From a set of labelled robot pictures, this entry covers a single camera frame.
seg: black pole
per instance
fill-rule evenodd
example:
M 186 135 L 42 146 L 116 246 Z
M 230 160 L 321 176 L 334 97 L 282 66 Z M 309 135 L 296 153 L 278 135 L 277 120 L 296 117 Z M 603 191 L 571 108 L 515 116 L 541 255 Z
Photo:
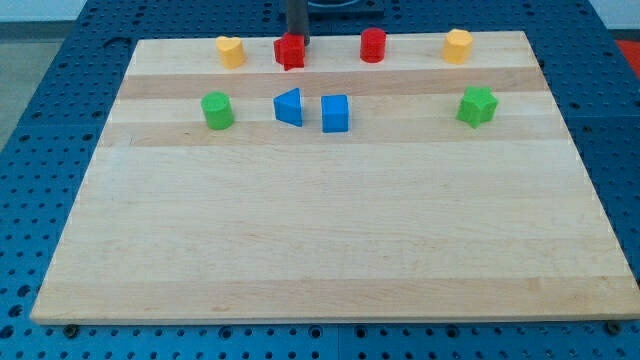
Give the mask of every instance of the black pole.
M 304 44 L 309 45 L 309 10 L 307 0 L 287 0 L 287 32 L 304 35 Z

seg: blue triangular prism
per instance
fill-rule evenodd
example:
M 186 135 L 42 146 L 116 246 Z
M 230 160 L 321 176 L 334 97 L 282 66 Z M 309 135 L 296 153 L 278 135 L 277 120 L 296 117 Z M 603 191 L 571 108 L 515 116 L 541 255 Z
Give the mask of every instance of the blue triangular prism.
M 300 88 L 287 91 L 273 99 L 276 119 L 287 124 L 302 126 L 302 104 Z

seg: blue pegboard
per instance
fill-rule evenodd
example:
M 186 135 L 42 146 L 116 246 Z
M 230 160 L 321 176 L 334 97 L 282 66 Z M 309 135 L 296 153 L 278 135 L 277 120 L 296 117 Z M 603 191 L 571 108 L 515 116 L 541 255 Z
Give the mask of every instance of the blue pegboard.
M 640 84 L 586 0 L 386 0 L 383 17 L 316 18 L 311 32 L 369 26 L 524 30 L 638 278 Z M 275 1 L 87 2 L 0 154 L 0 359 L 640 359 L 639 321 L 83 326 L 75 338 L 32 323 L 28 314 L 137 40 L 284 30 Z

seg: wooden board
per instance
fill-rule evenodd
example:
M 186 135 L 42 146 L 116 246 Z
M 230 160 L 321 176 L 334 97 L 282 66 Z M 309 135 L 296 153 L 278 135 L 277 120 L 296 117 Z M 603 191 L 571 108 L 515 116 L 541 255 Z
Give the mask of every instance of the wooden board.
M 521 32 L 316 37 L 284 72 L 271 38 L 247 63 L 212 39 L 141 41 L 32 318 L 40 323 L 521 321 L 636 318 L 640 293 Z M 455 120 L 467 85 L 495 119 Z M 274 120 L 300 86 L 305 126 Z M 206 128 L 205 93 L 236 123 Z M 323 94 L 352 130 L 323 134 Z

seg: blue block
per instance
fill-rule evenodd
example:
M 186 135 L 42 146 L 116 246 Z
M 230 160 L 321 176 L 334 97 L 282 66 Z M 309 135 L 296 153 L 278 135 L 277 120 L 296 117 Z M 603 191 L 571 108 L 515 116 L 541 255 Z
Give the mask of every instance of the blue block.
M 347 95 L 322 97 L 322 132 L 349 131 L 349 101 Z
M 276 119 L 287 124 L 302 126 L 302 103 L 300 89 L 295 88 L 273 99 Z

